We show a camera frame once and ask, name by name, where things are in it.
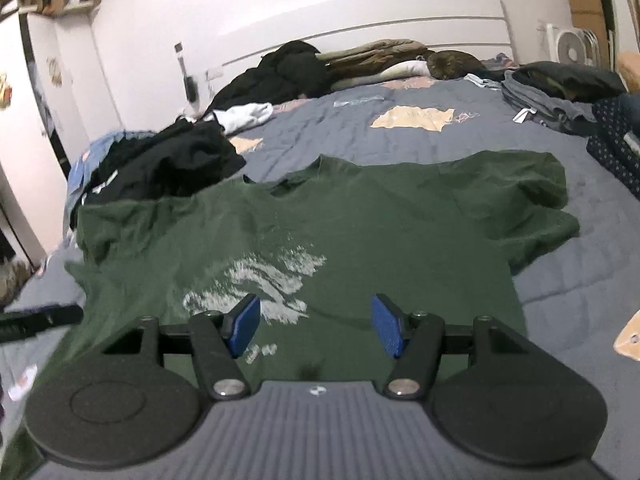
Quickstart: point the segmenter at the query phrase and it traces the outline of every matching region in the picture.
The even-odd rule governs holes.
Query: door
[[[76,105],[71,75],[60,56],[56,24],[37,14],[29,14],[27,22],[42,91],[66,158],[73,165],[89,146],[89,138]]]
[[[0,22],[0,38],[0,73],[12,87],[11,104],[0,109],[0,200],[37,261],[62,238],[66,180],[33,95],[18,14]]]
[[[72,14],[57,18],[56,32],[65,71],[73,76],[71,87],[89,140],[122,130],[120,116],[102,71],[89,17]]]
[[[602,0],[569,0],[574,27],[588,28],[598,38],[602,66],[609,67],[609,35]]]

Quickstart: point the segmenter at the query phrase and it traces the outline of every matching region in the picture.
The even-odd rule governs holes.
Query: white wardrobe
[[[0,228],[35,263],[62,240],[63,167],[122,124],[87,16],[9,16],[0,22],[0,73],[12,88],[0,109]]]

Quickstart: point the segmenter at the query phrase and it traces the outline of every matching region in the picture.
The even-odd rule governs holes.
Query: white headboard
[[[287,41],[303,40],[329,52],[383,38],[409,38],[479,59],[499,52],[513,58],[500,0],[329,0],[220,35],[221,83],[257,66],[264,54]]]

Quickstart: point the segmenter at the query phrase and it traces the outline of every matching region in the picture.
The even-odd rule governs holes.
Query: gray folded shirt
[[[549,97],[538,88],[517,82],[511,70],[507,70],[504,74],[502,95],[517,109],[533,108],[537,111],[536,120],[558,132],[585,135],[584,121],[596,122],[590,103],[574,103],[566,99]]]

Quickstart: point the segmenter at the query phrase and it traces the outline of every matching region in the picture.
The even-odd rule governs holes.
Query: t-shirt sleeve
[[[568,202],[564,167],[551,153],[480,152],[438,165],[462,214],[493,240],[516,273],[578,234],[561,211]]]

